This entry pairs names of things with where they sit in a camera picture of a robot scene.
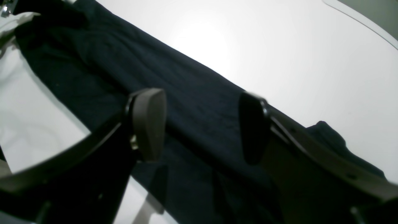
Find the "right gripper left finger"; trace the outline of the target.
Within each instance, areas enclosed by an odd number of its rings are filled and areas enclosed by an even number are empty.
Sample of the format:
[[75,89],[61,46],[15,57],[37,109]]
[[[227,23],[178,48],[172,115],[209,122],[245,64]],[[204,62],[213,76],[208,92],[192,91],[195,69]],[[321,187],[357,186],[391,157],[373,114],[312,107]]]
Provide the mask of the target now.
[[164,145],[166,94],[145,88],[73,147],[1,178],[2,224],[112,224],[137,161]]

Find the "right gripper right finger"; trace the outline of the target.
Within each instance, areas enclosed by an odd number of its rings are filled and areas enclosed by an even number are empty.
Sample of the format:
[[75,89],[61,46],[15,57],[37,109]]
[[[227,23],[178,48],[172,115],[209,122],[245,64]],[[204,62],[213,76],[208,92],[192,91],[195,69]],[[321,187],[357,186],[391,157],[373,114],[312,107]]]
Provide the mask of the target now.
[[286,224],[396,224],[398,188],[255,94],[239,98],[243,155],[270,176]]

